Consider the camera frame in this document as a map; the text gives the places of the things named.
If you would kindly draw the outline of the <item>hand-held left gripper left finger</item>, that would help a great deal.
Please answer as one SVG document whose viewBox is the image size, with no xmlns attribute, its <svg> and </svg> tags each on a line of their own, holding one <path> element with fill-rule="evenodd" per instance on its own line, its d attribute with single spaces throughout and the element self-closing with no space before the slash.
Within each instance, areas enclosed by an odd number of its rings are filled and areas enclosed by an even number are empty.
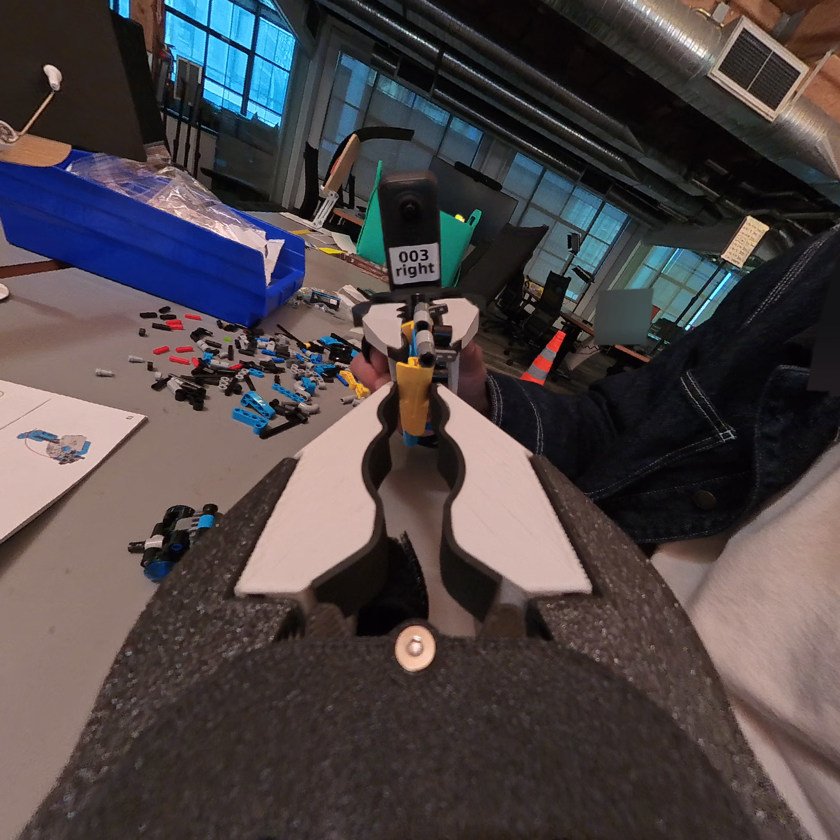
<svg viewBox="0 0 840 840">
<path fill-rule="evenodd" d="M 384 386 L 294 458 L 234 593 L 293 601 L 368 601 L 387 565 L 379 488 L 392 468 L 398 395 Z"/>
</svg>

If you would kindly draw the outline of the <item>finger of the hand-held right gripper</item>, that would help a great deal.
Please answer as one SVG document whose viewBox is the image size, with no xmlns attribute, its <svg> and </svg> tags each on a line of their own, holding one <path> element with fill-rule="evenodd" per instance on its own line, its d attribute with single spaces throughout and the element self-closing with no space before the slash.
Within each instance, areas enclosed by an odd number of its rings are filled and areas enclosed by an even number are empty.
<svg viewBox="0 0 840 840">
<path fill-rule="evenodd" d="M 437 298 L 437 307 L 446 307 L 439 324 L 449 329 L 448 347 L 461 350 L 472 341 L 480 325 L 480 310 L 467 298 Z"/>
<path fill-rule="evenodd" d="M 411 342 L 403 332 L 404 302 L 372 302 L 362 306 L 362 354 L 369 361 L 378 350 L 392 361 L 406 361 Z"/>
</svg>

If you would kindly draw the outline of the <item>yellow and blue brick assembly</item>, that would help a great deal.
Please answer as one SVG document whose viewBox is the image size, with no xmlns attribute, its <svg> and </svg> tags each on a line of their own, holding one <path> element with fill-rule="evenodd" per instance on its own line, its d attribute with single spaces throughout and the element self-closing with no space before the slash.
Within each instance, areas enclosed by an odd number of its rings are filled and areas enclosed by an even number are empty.
<svg viewBox="0 0 840 840">
<path fill-rule="evenodd" d="M 454 327 L 446 320 L 449 306 L 442 300 L 413 296 L 401 309 L 401 357 L 393 380 L 399 396 L 404 445 L 415 447 L 432 436 L 430 389 L 438 384 L 456 389 L 459 346 Z"/>
</svg>

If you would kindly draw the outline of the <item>black and blue gear assembly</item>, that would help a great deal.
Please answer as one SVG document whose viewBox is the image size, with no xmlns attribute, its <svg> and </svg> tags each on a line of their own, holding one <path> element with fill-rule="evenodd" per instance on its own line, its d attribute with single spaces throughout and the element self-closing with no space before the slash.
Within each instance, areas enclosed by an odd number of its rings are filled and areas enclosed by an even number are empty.
<svg viewBox="0 0 840 840">
<path fill-rule="evenodd" d="M 130 542 L 128 552 L 138 554 L 143 575 L 159 583 L 218 519 L 218 506 L 214 503 L 207 503 L 200 510 L 187 505 L 169 507 L 151 535 Z"/>
</svg>

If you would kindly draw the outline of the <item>grey desk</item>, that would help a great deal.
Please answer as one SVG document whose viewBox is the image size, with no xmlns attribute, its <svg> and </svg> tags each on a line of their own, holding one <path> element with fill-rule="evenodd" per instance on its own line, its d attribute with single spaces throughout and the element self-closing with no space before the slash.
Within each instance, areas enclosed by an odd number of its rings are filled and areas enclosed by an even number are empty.
<svg viewBox="0 0 840 840">
<path fill-rule="evenodd" d="M 140 313 L 172 301 L 79 268 L 13 276 L 2 304 L 2 380 L 139 413 L 146 421 L 72 491 L 2 544 L 2 838 L 49 792 L 127 633 L 155 592 L 128 554 L 169 506 L 230 509 L 272 466 L 350 412 L 348 390 L 269 440 L 233 421 L 233 397 L 203 411 L 151 390 Z"/>
</svg>

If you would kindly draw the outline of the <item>person's right hand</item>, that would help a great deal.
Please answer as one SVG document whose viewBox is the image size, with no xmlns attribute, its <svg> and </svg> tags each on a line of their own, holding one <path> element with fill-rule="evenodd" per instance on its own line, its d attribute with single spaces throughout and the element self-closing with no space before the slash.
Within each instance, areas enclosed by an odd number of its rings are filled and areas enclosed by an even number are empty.
<svg viewBox="0 0 840 840">
<path fill-rule="evenodd" d="M 371 349 L 368 357 L 363 353 L 353 357 L 351 371 L 358 382 L 376 392 L 392 380 L 390 361 L 385 354 Z M 469 342 L 459 356 L 458 396 L 483 416 L 490 415 L 487 367 L 482 350 L 475 341 Z"/>
</svg>

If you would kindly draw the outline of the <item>teal felt bag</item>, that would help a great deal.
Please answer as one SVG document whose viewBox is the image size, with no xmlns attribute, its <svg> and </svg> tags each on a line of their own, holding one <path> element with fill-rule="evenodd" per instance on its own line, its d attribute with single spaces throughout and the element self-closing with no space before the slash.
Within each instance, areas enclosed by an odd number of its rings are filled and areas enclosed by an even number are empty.
<svg viewBox="0 0 840 840">
<path fill-rule="evenodd" d="M 359 256 L 378 265 L 385 265 L 385 246 L 382 233 L 382 216 L 377 188 L 382 178 L 383 162 L 377 164 L 374 189 L 364 217 L 360 236 L 356 242 Z M 442 260 L 441 285 L 452 287 L 457 282 L 459 267 L 466 256 L 467 247 L 481 219 L 477 208 L 468 218 L 440 212 L 440 258 Z"/>
</svg>

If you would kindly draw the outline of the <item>black monitor screen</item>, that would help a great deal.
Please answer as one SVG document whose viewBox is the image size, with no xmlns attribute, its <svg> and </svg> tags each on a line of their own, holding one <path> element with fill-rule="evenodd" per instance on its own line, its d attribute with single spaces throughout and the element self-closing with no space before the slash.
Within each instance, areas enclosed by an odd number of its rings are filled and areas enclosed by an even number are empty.
<svg viewBox="0 0 840 840">
<path fill-rule="evenodd" d="M 437 156 L 432 158 L 429 170 L 437 178 L 437 204 L 442 213 L 467 219 L 475 210 L 480 211 L 474 243 L 493 240 L 517 210 L 516 198 L 477 181 Z"/>
</svg>

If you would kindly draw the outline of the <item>orange traffic cone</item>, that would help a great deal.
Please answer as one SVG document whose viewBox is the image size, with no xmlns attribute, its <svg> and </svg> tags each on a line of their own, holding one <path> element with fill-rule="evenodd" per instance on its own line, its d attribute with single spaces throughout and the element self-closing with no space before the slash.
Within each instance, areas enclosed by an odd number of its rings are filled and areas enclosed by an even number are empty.
<svg viewBox="0 0 840 840">
<path fill-rule="evenodd" d="M 565 332 L 558 330 L 521 375 L 520 381 L 545 386 L 564 340 Z"/>
</svg>

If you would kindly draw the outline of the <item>pile of loose building pieces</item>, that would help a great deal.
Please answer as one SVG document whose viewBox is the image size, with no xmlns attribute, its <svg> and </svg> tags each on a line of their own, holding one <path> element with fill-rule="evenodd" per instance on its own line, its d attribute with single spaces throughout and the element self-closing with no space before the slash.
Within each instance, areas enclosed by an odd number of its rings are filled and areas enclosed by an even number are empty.
<svg viewBox="0 0 840 840">
<path fill-rule="evenodd" d="M 350 369 L 356 347 L 336 334 L 300 342 L 169 306 L 142 311 L 128 350 L 97 378 L 126 378 L 181 413 L 216 413 L 266 439 L 320 414 L 329 396 L 360 405 L 370 390 Z"/>
</svg>

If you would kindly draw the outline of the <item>crumpled clear plastic wrappers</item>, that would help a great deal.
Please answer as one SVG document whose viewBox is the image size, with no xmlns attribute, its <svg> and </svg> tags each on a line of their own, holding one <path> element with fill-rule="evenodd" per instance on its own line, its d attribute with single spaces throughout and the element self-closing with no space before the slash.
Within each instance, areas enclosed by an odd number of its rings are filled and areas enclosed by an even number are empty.
<svg viewBox="0 0 840 840">
<path fill-rule="evenodd" d="M 266 284 L 271 283 L 285 239 L 268 234 L 235 213 L 198 180 L 167 157 L 137 162 L 108 154 L 90 154 L 68 164 L 69 173 L 132 198 L 260 253 Z"/>
</svg>

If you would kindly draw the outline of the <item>blue plastic bin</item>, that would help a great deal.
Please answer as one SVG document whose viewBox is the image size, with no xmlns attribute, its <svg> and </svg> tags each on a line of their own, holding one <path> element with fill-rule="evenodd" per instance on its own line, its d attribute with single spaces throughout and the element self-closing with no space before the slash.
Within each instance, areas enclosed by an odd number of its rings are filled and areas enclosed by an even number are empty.
<svg viewBox="0 0 840 840">
<path fill-rule="evenodd" d="M 67 172 L 89 158 L 74 150 L 64 163 L 1 163 L 1 216 L 8 242 L 189 311 L 253 326 L 303 286 L 305 241 L 261 219 L 282 239 L 271 283 L 260 253 Z"/>
</svg>

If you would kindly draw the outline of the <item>person's white shirt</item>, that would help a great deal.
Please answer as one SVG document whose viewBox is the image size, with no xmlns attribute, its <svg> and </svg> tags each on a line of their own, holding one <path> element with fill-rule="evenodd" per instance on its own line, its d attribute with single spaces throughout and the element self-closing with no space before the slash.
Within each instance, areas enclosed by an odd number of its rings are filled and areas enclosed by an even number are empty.
<svg viewBox="0 0 840 840">
<path fill-rule="evenodd" d="M 812 838 L 839 838 L 839 446 L 755 516 L 659 546 L 749 745 Z"/>
</svg>

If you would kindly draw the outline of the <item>white air vent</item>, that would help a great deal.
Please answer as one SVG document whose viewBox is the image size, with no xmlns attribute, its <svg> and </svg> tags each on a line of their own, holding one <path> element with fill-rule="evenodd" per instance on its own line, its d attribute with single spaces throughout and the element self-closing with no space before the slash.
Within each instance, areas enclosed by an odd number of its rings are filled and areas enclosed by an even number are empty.
<svg viewBox="0 0 840 840">
<path fill-rule="evenodd" d="M 801 88 L 809 67 L 747 17 L 731 22 L 722 33 L 722 48 L 708 78 L 773 122 Z"/>
</svg>

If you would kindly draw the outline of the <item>silver air duct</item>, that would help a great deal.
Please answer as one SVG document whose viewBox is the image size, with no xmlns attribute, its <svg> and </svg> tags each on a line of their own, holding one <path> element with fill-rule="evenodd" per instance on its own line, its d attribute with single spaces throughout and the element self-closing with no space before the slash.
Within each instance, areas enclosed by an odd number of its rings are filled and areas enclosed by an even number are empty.
<svg viewBox="0 0 840 840">
<path fill-rule="evenodd" d="M 769 121 L 710 79 L 726 28 L 681 2 L 546 4 L 763 157 L 838 198 L 838 122 L 805 97 Z"/>
</svg>

